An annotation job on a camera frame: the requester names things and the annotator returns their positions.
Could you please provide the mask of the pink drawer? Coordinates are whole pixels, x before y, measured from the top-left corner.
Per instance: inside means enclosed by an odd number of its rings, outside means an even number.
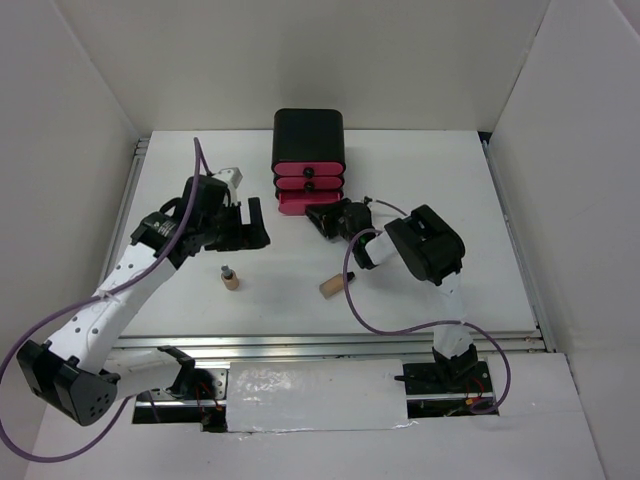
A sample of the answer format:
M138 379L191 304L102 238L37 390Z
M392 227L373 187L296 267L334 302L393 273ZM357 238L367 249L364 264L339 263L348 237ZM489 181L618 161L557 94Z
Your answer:
M343 187L344 179L342 176L277 177L274 185L283 191L333 191Z
M302 216L308 206L331 204L342 197L341 191L281 191L278 211L283 215Z
M272 168L280 177L339 177L345 166L339 162L279 162Z

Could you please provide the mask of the white foil covered panel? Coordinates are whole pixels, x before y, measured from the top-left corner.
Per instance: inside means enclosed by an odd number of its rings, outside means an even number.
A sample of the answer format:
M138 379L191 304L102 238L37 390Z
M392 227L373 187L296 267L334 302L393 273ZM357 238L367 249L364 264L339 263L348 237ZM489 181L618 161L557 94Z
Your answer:
M234 433L369 431L410 424L398 360L234 362L227 428Z

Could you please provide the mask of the black drawer organizer cabinet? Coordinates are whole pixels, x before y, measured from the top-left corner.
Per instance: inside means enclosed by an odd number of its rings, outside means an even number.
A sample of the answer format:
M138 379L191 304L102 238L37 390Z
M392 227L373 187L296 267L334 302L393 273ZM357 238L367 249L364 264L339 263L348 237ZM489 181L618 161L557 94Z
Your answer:
M335 176L346 170L344 124L335 109L282 108L274 115L271 169L281 176Z

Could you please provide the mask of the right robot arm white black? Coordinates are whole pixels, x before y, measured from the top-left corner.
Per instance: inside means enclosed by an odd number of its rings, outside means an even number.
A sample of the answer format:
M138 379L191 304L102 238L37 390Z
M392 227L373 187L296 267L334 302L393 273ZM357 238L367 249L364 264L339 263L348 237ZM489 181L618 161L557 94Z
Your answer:
M443 298L447 317L400 330L381 330L369 325L356 310L350 292L346 291L345 295L358 323L373 334L402 336L431 329L436 382L446 391L457 391L468 382L478 363L470 325L463 321L464 308L458 291L466 254L464 242L427 205L421 205L377 230L372 223L371 202L366 198L362 202L342 199L328 204L311 204L306 207L305 214L326 239L340 237L348 242L341 272L344 285L348 284L351 259L360 268L372 270L398 255L416 280L436 287Z

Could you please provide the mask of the lying foundation bottle black cap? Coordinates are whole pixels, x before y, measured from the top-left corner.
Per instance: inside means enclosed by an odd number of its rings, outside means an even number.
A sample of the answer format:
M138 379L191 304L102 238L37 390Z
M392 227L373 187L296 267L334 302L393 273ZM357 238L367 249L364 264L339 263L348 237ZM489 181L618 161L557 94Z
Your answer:
M342 273L336 274L319 285L321 296L328 300L344 290L344 285L349 284L356 278L352 271L348 271L344 278Z

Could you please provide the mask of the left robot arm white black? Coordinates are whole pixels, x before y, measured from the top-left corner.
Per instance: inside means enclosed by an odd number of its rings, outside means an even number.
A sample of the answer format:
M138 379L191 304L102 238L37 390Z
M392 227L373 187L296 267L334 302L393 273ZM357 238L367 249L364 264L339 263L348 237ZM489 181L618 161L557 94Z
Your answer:
M118 399L163 389L191 395L211 377L174 346L132 356L113 352L121 333L154 292L201 250L262 249L270 238L260 201L243 223L236 190L242 174L227 168L187 180L181 196L143 218L121 259L90 304L44 343L26 341L16 359L33 393L81 426L97 422Z

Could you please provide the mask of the upright foundation pump bottle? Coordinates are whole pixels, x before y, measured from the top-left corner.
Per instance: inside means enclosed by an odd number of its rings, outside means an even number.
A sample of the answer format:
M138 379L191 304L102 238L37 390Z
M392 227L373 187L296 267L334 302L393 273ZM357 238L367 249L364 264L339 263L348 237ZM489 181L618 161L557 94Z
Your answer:
M239 288L240 280L236 272L232 268L230 268L228 265L221 266L220 276L227 290L235 291Z

